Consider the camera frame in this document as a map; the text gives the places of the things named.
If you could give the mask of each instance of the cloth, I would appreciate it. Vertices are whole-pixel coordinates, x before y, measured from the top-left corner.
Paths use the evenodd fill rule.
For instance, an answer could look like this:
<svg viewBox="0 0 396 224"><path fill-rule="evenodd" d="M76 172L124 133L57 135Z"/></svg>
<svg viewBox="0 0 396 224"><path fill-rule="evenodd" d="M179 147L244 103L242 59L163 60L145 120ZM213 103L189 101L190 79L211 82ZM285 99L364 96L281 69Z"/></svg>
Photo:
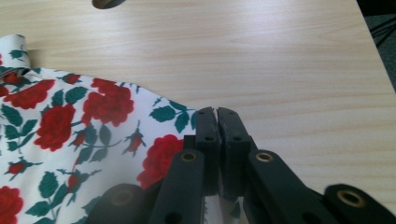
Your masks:
<svg viewBox="0 0 396 224"><path fill-rule="evenodd" d="M21 35L0 38L0 74L2 224L84 223L111 187L164 178L195 134L194 109L138 85L31 68Z"/></svg>

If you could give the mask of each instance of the red rose print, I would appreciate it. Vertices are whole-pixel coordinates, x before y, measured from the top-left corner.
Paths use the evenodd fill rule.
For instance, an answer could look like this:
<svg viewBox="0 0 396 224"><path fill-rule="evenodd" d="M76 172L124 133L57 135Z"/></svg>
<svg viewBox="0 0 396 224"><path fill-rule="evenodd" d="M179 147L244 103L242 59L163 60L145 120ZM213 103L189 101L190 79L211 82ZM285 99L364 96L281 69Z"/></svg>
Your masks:
<svg viewBox="0 0 396 224"><path fill-rule="evenodd" d="M23 200L19 195L18 189L11 189L8 186L0 188L0 223L17 223L17 214L23 206Z"/></svg>
<svg viewBox="0 0 396 224"><path fill-rule="evenodd" d="M8 95L8 89L2 85L0 85L0 97Z"/></svg>
<svg viewBox="0 0 396 224"><path fill-rule="evenodd" d="M23 109L35 108L47 98L47 91L53 86L54 80L42 80L34 86L6 96L5 102L11 102L16 107Z"/></svg>
<svg viewBox="0 0 396 224"><path fill-rule="evenodd" d="M79 133L79 134L77 135L76 139L73 141L72 144L75 145L76 147L79 146L79 145L81 145L81 144L84 142L85 135L87 135L87 134L85 134L85 133Z"/></svg>
<svg viewBox="0 0 396 224"><path fill-rule="evenodd" d="M23 171L24 169L25 169L25 164L24 164L24 163L21 163L21 162L14 163L14 164L12 164L12 165L10 165L10 166L8 167L8 171L9 171L10 173L14 174L14 175L20 173L20 172Z"/></svg>
<svg viewBox="0 0 396 224"><path fill-rule="evenodd" d="M70 137L71 122L76 109L72 105L56 105L43 114L35 144L55 151Z"/></svg>
<svg viewBox="0 0 396 224"><path fill-rule="evenodd" d="M79 78L80 78L80 75L70 74L70 75L67 75L64 78L64 80L65 80L65 82L67 82L69 84L75 84Z"/></svg>
<svg viewBox="0 0 396 224"><path fill-rule="evenodd" d="M112 90L116 85L116 82L107 81L100 78L94 78L92 87L97 87L100 93L106 93L109 90Z"/></svg>
<svg viewBox="0 0 396 224"><path fill-rule="evenodd" d="M137 176L143 189L161 180L166 176L174 155L183 148L183 140L168 134L157 138L154 145L148 150L148 155L143 161L142 173Z"/></svg>
<svg viewBox="0 0 396 224"><path fill-rule="evenodd" d="M69 178L67 179L67 192L72 191L78 184L78 176L77 175L70 175Z"/></svg>
<svg viewBox="0 0 396 224"><path fill-rule="evenodd" d="M5 77L3 77L3 81L7 84L18 84L23 82L23 77L18 77L17 72L8 73Z"/></svg>
<svg viewBox="0 0 396 224"><path fill-rule="evenodd" d="M87 126L94 118L101 120L103 123L111 121L115 127L118 127L120 123L127 120L128 114L134 111L131 92L128 88L114 85L114 82L97 78L95 80L92 86L98 87L99 92L104 95L97 92L91 92L88 95L88 100L84 103L84 115L81 120Z"/></svg>
<svg viewBox="0 0 396 224"><path fill-rule="evenodd" d="M142 136L140 134L137 134L132 139L131 145L129 145L128 151L136 152L137 148L140 147L140 145L142 145Z"/></svg>

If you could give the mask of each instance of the black plastic part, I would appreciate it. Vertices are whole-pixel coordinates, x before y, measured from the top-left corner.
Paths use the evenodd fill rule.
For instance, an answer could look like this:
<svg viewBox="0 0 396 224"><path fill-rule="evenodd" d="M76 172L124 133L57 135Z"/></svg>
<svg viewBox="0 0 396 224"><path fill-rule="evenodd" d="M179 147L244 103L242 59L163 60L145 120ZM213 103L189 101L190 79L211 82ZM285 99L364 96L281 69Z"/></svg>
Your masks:
<svg viewBox="0 0 396 224"><path fill-rule="evenodd" d="M204 169L205 158L200 151L178 152L163 181L149 223L203 223Z"/></svg>
<svg viewBox="0 0 396 224"><path fill-rule="evenodd" d="M274 152L249 153L247 174L273 224L338 223Z"/></svg>
<svg viewBox="0 0 396 224"><path fill-rule="evenodd" d="M396 223L396 217L384 206L364 191L349 185L339 184L327 187L323 202L341 223Z"/></svg>
<svg viewBox="0 0 396 224"><path fill-rule="evenodd" d="M212 107L197 112L195 149L205 155L205 196L219 192L219 130Z"/></svg>
<svg viewBox="0 0 396 224"><path fill-rule="evenodd" d="M195 135L184 135L183 149L195 149Z"/></svg>
<svg viewBox="0 0 396 224"><path fill-rule="evenodd" d="M251 137L238 114L230 109L218 109L219 131L222 136L220 176L225 198L243 196L247 183L246 164Z"/></svg>
<svg viewBox="0 0 396 224"><path fill-rule="evenodd" d="M258 197L256 190L250 184L247 185L245 191L244 211L249 224L271 224L271 218Z"/></svg>
<svg viewBox="0 0 396 224"><path fill-rule="evenodd" d="M143 190L130 184L109 189L88 215L86 224L147 223L148 214L142 206Z"/></svg>

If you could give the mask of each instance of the wooden table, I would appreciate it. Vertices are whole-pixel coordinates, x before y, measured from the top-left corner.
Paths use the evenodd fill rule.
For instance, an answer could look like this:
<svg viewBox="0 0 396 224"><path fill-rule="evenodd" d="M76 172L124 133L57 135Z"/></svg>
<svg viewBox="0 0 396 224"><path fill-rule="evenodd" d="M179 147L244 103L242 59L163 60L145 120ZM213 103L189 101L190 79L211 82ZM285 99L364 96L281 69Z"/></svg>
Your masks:
<svg viewBox="0 0 396 224"><path fill-rule="evenodd" d="M348 183L396 213L396 98L354 0L1 0L0 27L33 66L229 107L308 187Z"/></svg>

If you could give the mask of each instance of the brass grommet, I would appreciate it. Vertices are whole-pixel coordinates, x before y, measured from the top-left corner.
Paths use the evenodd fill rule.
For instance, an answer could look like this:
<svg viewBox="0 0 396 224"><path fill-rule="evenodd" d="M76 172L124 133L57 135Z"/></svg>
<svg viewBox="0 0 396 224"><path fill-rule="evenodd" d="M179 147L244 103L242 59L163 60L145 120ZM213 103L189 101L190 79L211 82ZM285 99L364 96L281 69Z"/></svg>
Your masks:
<svg viewBox="0 0 396 224"><path fill-rule="evenodd" d="M195 161L197 159L197 155L192 152L187 152L181 155L181 159L183 161Z"/></svg>
<svg viewBox="0 0 396 224"><path fill-rule="evenodd" d="M260 153L257 153L256 159L259 160L259 161L270 162L274 158L268 153L260 152Z"/></svg>
<svg viewBox="0 0 396 224"><path fill-rule="evenodd" d="M363 207L366 205L366 201L359 194L349 189L338 190L337 197L341 200L341 202L352 207Z"/></svg>
<svg viewBox="0 0 396 224"><path fill-rule="evenodd" d="M115 206L124 206L134 198L134 193L128 189L122 189L114 193L111 197L111 203Z"/></svg>

